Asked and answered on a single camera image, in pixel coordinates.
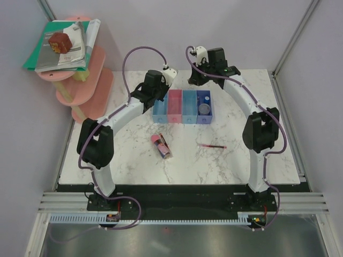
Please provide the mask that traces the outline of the red pen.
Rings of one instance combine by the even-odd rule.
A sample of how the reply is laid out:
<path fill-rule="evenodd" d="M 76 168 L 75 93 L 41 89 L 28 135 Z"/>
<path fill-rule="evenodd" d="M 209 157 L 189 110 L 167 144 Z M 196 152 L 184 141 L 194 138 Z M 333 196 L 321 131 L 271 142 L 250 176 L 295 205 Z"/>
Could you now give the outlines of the red pen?
<path fill-rule="evenodd" d="M 206 147 L 206 148 L 219 148 L 219 149 L 226 149 L 226 146 L 220 146 L 220 145 L 208 145 L 208 144 L 203 144 L 203 143 L 199 143 L 198 144 L 199 147 Z"/>

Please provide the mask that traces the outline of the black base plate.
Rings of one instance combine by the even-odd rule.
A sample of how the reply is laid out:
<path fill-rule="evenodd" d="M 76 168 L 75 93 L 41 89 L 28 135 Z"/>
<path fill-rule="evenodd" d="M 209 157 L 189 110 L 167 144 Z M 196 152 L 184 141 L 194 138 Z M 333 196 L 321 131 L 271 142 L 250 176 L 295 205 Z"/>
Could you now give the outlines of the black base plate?
<path fill-rule="evenodd" d="M 83 193 L 88 211 L 118 211 L 125 218 L 237 218 L 239 212 L 268 213 L 277 209 L 277 195 L 253 196 L 243 185 L 118 185 L 102 198 L 93 185 L 58 185 L 59 193 Z"/>

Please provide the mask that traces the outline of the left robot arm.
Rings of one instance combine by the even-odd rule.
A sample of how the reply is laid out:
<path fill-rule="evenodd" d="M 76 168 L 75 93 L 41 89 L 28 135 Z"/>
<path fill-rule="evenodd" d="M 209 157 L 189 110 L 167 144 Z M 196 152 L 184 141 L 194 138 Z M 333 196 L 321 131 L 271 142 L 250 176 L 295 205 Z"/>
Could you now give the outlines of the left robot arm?
<path fill-rule="evenodd" d="M 80 169 L 91 171 L 96 192 L 101 195 L 99 205 L 105 210 L 117 206 L 110 162 L 114 156 L 114 137 L 126 124 L 144 114 L 154 106 L 156 100 L 163 101 L 177 75 L 174 69 L 148 70 L 144 81 L 129 93 L 127 102 L 122 103 L 110 115 L 99 120 L 83 121 L 77 144 Z"/>

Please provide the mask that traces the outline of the green folder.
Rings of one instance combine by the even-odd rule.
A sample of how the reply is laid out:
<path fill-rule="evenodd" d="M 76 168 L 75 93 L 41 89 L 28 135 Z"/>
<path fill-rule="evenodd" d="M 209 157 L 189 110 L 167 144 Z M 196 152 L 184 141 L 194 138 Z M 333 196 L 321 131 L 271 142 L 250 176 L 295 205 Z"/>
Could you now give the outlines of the green folder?
<path fill-rule="evenodd" d="M 85 30 L 84 30 L 84 26 L 83 23 L 80 21 L 63 21 L 63 20 L 55 20 L 52 22 L 48 22 L 45 26 L 45 28 L 43 29 L 43 32 L 40 36 L 40 39 L 36 45 L 36 47 L 34 48 L 33 52 L 31 53 L 31 55 L 29 56 L 29 58 L 27 59 L 27 61 L 25 62 L 25 64 L 23 65 L 23 68 L 28 69 L 28 70 L 32 70 L 35 71 L 35 67 L 36 67 L 36 63 L 38 60 L 38 56 L 39 56 L 39 51 L 42 45 L 42 41 L 43 41 L 43 37 L 45 35 L 45 33 L 47 32 L 53 32 L 53 31 L 58 31 L 58 30 L 62 30 L 65 29 L 69 26 L 75 25 L 79 28 L 81 28 L 82 33 L 83 33 L 83 37 L 84 37 L 84 44 L 85 44 Z M 85 67 L 79 67 L 77 69 L 63 69 L 63 70 L 67 70 L 67 71 L 85 71 L 88 68 L 88 64 L 90 62 L 90 58 L 91 57 L 85 57 L 85 61 L 86 61 L 86 65 Z"/>

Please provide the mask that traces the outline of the grey manual booklet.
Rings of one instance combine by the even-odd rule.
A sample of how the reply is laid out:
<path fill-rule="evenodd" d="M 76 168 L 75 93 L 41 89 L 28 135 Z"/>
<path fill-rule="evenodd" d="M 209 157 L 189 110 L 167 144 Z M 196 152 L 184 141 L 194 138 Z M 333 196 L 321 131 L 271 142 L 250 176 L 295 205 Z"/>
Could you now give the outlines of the grey manual booklet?
<path fill-rule="evenodd" d="M 66 33 L 72 42 L 72 48 L 66 54 L 53 52 L 48 40 L 56 32 Z M 84 37 L 81 28 L 72 25 L 65 29 L 45 33 L 39 51 L 35 72 L 46 72 L 52 70 L 77 69 L 85 67 L 86 53 Z"/>

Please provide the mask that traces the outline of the purple drawer box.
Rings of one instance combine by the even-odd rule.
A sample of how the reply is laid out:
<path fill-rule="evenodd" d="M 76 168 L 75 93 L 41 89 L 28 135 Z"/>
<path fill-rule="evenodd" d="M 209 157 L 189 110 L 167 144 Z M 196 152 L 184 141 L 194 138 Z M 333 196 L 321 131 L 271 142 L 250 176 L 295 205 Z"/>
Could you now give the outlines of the purple drawer box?
<path fill-rule="evenodd" d="M 212 106 L 212 97 L 211 92 L 209 90 L 197 90 L 197 124 L 211 124 L 213 118 L 213 106 Z M 209 96 L 211 99 L 210 107 L 211 112 L 208 116 L 200 115 L 198 111 L 198 107 L 200 104 L 204 103 L 204 97 Z"/>

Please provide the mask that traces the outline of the pink tiered shelf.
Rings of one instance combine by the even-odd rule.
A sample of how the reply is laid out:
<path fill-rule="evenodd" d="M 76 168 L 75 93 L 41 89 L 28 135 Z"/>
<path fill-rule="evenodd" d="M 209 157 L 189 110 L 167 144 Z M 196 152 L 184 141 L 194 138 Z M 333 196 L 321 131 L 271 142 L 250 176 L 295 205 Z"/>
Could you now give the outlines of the pink tiered shelf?
<path fill-rule="evenodd" d="M 105 50 L 94 44 L 88 68 L 85 71 L 54 70 L 37 73 L 51 82 L 58 101 L 71 108 L 72 118 L 82 123 L 86 118 L 104 115 L 114 77 L 104 67 Z"/>

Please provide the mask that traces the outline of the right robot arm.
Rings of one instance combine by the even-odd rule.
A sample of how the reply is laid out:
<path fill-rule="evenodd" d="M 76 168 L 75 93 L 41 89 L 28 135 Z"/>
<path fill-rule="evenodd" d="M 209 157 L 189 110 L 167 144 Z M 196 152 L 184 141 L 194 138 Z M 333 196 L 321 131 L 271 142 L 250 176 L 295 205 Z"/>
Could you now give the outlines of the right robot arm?
<path fill-rule="evenodd" d="M 185 55 L 192 68 L 188 83 L 202 86 L 214 82 L 233 98 L 247 119 L 242 138 L 250 153 L 248 187 L 253 193 L 245 197 L 245 204 L 250 210 L 259 210 L 265 204 L 261 193 L 270 187 L 265 160 L 279 137 L 279 110 L 267 107 L 253 95 L 241 71 L 236 66 L 228 66 L 223 48 L 206 50 L 202 46 L 188 46 Z"/>

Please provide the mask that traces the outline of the light blue drawer box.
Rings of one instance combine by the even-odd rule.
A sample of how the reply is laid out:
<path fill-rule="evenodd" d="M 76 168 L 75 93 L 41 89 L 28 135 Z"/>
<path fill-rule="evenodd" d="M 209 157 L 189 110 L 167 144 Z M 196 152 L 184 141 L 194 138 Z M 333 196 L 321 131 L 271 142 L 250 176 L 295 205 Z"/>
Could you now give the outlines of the light blue drawer box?
<path fill-rule="evenodd" d="M 167 124 L 168 93 L 163 100 L 156 100 L 152 110 L 152 119 L 155 123 Z"/>

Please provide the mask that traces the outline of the red brown cube box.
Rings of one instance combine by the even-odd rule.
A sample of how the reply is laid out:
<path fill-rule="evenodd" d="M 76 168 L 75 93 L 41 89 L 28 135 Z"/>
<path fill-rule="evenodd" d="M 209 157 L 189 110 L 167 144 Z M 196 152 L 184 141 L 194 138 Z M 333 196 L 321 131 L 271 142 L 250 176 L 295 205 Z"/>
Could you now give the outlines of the red brown cube box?
<path fill-rule="evenodd" d="M 48 40 L 53 52 L 66 54 L 72 48 L 72 42 L 66 33 L 56 32 Z"/>

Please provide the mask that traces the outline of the clear jar of paper clips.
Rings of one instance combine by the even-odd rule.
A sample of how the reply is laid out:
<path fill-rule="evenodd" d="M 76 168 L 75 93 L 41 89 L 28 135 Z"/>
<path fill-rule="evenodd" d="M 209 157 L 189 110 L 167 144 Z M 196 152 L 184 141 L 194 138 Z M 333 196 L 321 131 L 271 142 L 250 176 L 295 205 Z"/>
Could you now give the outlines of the clear jar of paper clips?
<path fill-rule="evenodd" d="M 200 115 L 208 116 L 211 112 L 211 107 L 206 103 L 202 103 L 199 105 L 198 111 Z"/>

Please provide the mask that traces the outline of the pink glue stick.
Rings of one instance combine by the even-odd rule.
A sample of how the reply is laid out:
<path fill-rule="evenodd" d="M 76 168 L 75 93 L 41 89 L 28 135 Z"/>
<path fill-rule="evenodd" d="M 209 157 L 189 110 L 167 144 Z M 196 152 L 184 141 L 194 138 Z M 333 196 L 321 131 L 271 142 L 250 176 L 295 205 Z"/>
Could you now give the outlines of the pink glue stick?
<path fill-rule="evenodd" d="M 159 135 L 152 135 L 151 136 L 151 141 L 154 143 L 154 145 L 156 146 L 156 148 L 158 149 L 159 153 L 164 156 L 164 145 L 160 139 Z"/>

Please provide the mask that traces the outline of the pink drawer box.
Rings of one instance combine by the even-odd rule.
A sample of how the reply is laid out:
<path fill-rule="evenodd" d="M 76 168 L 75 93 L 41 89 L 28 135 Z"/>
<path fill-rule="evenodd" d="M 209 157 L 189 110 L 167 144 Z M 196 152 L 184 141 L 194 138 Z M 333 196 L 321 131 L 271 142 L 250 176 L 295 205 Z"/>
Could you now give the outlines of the pink drawer box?
<path fill-rule="evenodd" d="M 171 89 L 168 92 L 168 107 L 167 107 L 168 123 L 182 122 L 182 90 Z"/>

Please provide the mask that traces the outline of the sky blue drawer box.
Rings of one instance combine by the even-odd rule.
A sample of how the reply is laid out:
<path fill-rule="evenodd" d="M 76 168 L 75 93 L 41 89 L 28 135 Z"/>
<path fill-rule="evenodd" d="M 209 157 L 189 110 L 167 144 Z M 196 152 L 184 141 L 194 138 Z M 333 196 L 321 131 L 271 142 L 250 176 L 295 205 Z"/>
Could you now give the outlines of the sky blue drawer box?
<path fill-rule="evenodd" d="M 182 92 L 182 123 L 195 124 L 197 122 L 197 93 L 195 90 Z"/>

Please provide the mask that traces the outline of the aluminium rail frame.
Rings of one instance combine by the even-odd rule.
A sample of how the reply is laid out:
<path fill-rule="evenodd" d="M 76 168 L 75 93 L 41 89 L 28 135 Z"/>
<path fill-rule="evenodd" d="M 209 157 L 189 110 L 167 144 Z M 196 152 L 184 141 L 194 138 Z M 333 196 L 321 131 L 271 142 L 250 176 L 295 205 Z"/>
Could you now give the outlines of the aluminium rail frame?
<path fill-rule="evenodd" d="M 239 212 L 260 218 L 251 225 L 51 224 L 54 213 L 88 211 L 83 193 L 59 193 L 58 185 L 88 185 L 91 175 L 78 168 L 76 124 L 66 150 L 61 182 L 42 196 L 27 256 L 336 256 L 324 196 L 307 182 L 303 160 L 286 118 L 287 141 L 278 139 L 267 158 L 269 182 L 277 195 L 271 214 Z M 158 124 L 143 115 L 115 136 L 110 163 L 118 185 L 243 185 L 250 156 L 242 140 L 244 117 L 213 118 L 209 125 Z M 152 135 L 162 134 L 172 157 L 164 158 Z M 226 149 L 198 144 L 226 146 Z"/>

